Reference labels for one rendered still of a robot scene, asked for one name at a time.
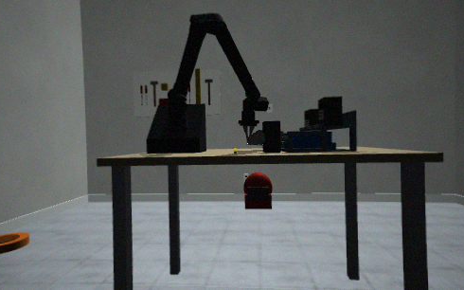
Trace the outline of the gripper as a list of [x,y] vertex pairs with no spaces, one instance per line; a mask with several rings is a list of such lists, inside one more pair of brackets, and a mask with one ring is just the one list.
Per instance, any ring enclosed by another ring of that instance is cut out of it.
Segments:
[[249,132],[249,136],[250,136],[252,135],[255,126],[259,124],[259,120],[254,120],[254,121],[253,120],[254,120],[254,110],[250,110],[250,112],[248,112],[248,110],[243,110],[243,120],[239,120],[239,123],[243,127],[243,130],[245,128],[244,132],[246,134],[247,140],[248,140],[247,126],[250,126],[250,132]]

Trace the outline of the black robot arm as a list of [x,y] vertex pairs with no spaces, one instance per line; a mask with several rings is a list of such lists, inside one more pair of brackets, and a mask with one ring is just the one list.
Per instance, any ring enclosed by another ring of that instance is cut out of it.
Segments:
[[269,101],[267,98],[260,96],[260,92],[243,61],[222,16],[219,13],[196,14],[191,15],[189,21],[189,34],[176,82],[173,85],[173,88],[168,92],[169,110],[167,112],[170,132],[185,131],[187,129],[187,113],[185,111],[188,106],[186,98],[188,86],[204,37],[207,33],[216,36],[224,54],[232,65],[242,87],[245,90],[245,96],[247,99],[243,101],[243,110],[248,110],[248,112],[250,112],[250,110],[267,111]]

